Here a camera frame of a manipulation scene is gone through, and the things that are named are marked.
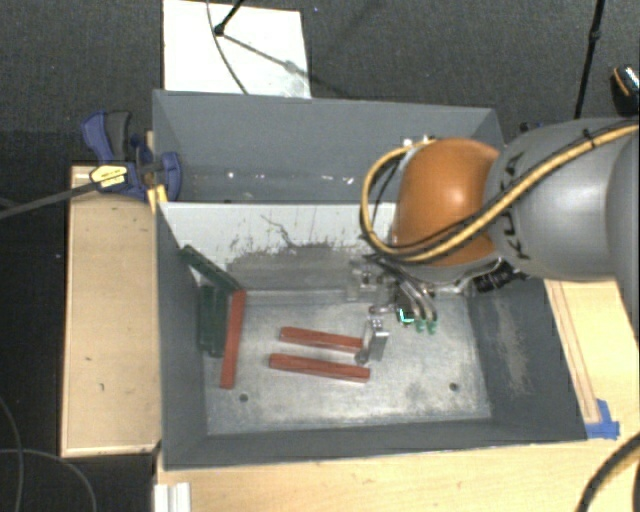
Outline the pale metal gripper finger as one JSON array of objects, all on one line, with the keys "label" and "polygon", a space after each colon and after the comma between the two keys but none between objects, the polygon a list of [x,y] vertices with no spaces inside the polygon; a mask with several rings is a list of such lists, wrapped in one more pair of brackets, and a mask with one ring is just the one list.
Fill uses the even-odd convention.
[{"label": "pale metal gripper finger", "polygon": [[385,328],[382,319],[372,319],[371,328],[371,359],[373,361],[381,361],[384,356],[384,351],[389,340],[390,333]]},{"label": "pale metal gripper finger", "polygon": [[361,347],[358,349],[358,352],[354,356],[354,361],[358,365],[366,365],[369,361],[369,353],[372,340],[375,336],[375,327],[373,326],[373,321],[371,319],[367,319],[364,323],[364,327],[361,333]]}]

